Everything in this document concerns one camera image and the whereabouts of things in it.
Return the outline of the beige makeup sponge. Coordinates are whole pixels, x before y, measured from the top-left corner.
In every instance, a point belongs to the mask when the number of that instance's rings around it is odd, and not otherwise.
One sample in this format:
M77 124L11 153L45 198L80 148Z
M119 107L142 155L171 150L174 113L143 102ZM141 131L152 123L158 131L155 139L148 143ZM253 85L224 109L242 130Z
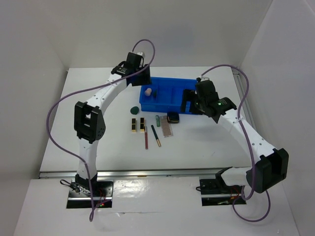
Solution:
M144 91L144 94L145 94L146 97L151 96L151 94L152 94L152 89L151 89L151 88L147 88L147 89Z

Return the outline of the black compact case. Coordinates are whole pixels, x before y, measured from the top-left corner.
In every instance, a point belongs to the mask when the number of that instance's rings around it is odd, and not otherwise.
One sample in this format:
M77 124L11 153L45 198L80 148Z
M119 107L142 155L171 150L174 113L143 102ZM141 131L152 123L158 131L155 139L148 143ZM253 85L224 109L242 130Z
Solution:
M177 112L168 112L167 113L167 122L168 123L174 123L177 124L179 123L180 118L179 118L179 114Z

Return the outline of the dark green powder puff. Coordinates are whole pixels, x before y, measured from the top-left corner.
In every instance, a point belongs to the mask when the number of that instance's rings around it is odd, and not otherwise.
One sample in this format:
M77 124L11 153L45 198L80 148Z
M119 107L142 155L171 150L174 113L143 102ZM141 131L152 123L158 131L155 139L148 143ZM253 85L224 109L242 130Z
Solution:
M130 109L130 113L131 113L132 115L137 115L137 114L139 113L139 111L140 111L140 109L139 109L139 107L137 107L137 106L133 106L133 107Z

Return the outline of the clear eyeshadow palette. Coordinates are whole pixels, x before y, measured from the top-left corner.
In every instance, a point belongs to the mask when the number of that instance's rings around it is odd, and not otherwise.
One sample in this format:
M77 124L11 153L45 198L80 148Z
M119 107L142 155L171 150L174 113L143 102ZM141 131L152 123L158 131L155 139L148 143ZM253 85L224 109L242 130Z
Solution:
M167 116L160 116L159 121L160 121L160 126L162 129L163 136L165 138L172 137L173 131L172 131L170 123L167 121Z

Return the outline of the green lip balm tube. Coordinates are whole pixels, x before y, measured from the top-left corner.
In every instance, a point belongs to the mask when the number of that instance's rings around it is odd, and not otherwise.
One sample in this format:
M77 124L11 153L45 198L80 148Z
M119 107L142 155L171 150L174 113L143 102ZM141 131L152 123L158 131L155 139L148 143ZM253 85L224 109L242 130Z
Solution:
M157 125L157 127L160 127L160 118L159 118L159 115L156 115L156 125Z

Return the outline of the black gold lipstick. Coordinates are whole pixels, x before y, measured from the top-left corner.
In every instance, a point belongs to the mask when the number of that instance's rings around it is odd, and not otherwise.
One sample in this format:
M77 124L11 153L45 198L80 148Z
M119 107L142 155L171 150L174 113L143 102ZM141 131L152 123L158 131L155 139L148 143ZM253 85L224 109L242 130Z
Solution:
M136 125L136 118L131 119L131 131L136 132L137 125Z
M145 132L145 119L140 118L140 131Z

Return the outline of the dark green gold pencil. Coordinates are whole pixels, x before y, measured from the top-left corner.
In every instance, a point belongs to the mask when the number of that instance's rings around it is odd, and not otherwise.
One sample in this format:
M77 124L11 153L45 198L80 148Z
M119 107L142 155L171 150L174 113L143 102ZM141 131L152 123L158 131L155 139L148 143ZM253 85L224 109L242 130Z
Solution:
M156 132L156 130L155 130L154 125L151 125L151 129L152 129L152 132L153 132L153 134L154 134L154 137L155 137L155 140L156 140L156 142L157 142L158 147L161 147L161 142L160 142L160 140L159 140L159 138L158 138L158 135L157 135L157 132Z

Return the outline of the red lip gloss tube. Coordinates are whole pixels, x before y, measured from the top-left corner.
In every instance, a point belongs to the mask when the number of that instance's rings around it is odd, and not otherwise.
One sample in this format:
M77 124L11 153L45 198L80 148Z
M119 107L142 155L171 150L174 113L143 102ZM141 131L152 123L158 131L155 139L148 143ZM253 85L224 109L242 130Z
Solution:
M147 127L144 127L145 131L145 149L148 150L148 133L147 133Z

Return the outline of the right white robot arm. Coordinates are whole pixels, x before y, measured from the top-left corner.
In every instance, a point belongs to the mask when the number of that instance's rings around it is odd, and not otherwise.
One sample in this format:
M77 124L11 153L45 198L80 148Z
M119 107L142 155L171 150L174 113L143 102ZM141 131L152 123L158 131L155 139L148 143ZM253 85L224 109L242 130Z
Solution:
M219 98L212 81L198 78L195 89L183 91L181 111L190 103L189 112L212 118L238 142L249 157L251 166L227 167L216 174L215 188L221 193L231 186L250 186L263 193L286 178L289 155L284 148L276 149L241 116L229 98Z

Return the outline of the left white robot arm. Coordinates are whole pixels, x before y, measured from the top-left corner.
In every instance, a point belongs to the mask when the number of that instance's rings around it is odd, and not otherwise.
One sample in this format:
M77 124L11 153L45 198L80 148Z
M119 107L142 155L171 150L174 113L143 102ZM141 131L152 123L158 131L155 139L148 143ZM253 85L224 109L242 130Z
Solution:
M79 139L79 156L82 158L75 181L84 195L92 196L97 191L97 146L106 129L103 117L106 109L128 85L150 83L150 66L144 63L144 53L129 52L126 60L112 69L107 80L108 86L87 101L75 104L74 130Z

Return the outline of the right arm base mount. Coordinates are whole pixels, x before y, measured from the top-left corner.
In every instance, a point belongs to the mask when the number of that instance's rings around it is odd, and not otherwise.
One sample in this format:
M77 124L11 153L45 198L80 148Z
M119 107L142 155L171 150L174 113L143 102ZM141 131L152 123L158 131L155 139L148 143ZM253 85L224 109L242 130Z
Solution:
M241 198L242 187L238 185L227 186L217 179L200 179L195 188L201 194L202 206L227 206L245 205L246 201Z

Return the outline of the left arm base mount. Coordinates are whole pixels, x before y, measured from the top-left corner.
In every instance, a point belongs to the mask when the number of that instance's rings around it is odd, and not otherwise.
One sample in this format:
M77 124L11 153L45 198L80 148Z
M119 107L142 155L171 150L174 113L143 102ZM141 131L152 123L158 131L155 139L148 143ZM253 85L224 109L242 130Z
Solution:
M91 192L74 181L60 180L60 184L68 187L67 209L91 208ZM100 181L93 193L93 202L97 208L111 208L113 181Z

